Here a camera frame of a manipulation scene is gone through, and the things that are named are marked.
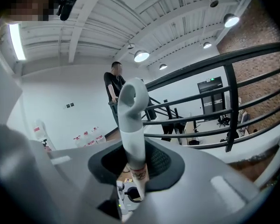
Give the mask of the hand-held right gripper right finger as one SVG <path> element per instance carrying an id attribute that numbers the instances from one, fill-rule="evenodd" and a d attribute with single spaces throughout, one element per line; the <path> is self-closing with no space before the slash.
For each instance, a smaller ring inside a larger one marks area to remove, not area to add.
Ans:
<path id="1" fill-rule="evenodd" d="M 147 192 L 130 217 L 132 224 L 238 224 L 251 213 L 259 188 L 217 157 L 202 150 L 147 138 L 184 162 L 169 189 Z"/>

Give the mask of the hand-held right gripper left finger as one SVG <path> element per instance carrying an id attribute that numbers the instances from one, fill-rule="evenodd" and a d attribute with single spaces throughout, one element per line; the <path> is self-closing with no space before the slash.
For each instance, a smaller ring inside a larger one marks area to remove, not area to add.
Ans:
<path id="1" fill-rule="evenodd" d="M 93 147 L 47 153 L 42 143 L 0 125 L 0 195 L 5 217 L 23 224 L 118 224 L 114 184 L 89 169 Z"/>

